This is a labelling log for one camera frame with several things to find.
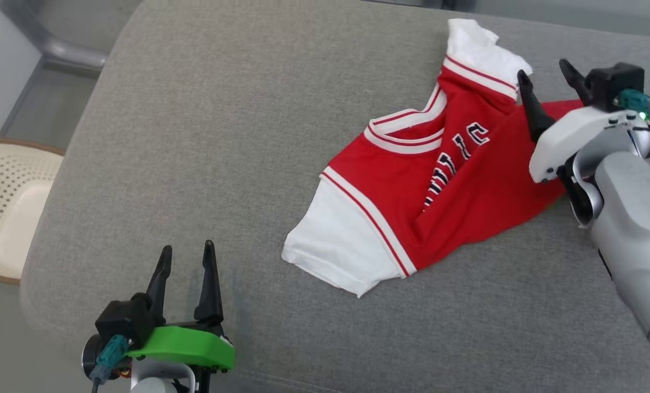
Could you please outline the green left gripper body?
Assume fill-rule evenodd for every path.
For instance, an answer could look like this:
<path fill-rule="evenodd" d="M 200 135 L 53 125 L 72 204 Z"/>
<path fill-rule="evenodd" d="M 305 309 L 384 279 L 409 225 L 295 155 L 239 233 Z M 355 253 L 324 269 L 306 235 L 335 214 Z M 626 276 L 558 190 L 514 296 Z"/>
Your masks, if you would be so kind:
<path fill-rule="evenodd" d="M 126 356 L 145 356 L 219 371 L 235 368 L 235 349 L 225 336 L 182 326 L 155 328 L 142 348 L 129 350 Z"/>

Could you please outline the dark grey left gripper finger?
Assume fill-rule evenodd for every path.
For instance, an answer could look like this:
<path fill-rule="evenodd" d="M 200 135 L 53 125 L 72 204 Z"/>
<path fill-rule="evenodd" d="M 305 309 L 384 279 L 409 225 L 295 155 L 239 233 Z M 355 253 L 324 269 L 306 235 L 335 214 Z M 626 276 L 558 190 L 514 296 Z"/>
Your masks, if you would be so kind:
<path fill-rule="evenodd" d="M 166 319 L 163 315 L 164 299 L 166 293 L 166 281 L 171 273 L 172 255 L 172 246 L 164 246 L 146 291 L 146 294 L 152 301 L 152 305 L 150 306 L 150 313 L 155 324 L 166 323 Z"/>
<path fill-rule="evenodd" d="M 193 318 L 198 323 L 207 326 L 218 326 L 223 323 L 222 293 L 218 278 L 217 257 L 215 244 L 205 241 L 202 267 L 204 276 L 198 305 L 193 311 Z"/>

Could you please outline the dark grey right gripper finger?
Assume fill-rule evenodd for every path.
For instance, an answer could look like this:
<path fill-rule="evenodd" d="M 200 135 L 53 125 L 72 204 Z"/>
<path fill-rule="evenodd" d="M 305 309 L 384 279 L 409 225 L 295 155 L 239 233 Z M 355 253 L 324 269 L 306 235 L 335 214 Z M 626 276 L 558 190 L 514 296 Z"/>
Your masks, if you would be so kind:
<path fill-rule="evenodd" d="M 556 120 L 552 118 L 539 102 L 533 92 L 533 83 L 525 70 L 517 73 L 519 96 L 524 107 L 525 118 L 528 122 L 528 132 L 532 142 L 537 144 L 538 139 L 549 129 Z"/>
<path fill-rule="evenodd" d="M 565 81 L 575 90 L 582 104 L 594 105 L 595 99 L 592 82 L 594 69 L 590 70 L 587 75 L 583 75 L 567 59 L 560 59 L 559 67 Z"/>

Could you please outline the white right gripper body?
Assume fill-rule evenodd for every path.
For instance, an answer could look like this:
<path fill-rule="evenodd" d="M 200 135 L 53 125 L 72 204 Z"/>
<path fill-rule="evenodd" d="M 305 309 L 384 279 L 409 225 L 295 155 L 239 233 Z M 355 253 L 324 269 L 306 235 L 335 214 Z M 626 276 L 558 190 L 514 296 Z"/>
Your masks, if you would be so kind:
<path fill-rule="evenodd" d="M 641 115 L 633 110 L 604 112 L 588 106 L 568 112 L 538 138 L 528 164 L 535 183 L 552 181 L 557 169 L 605 129 L 641 126 Z"/>

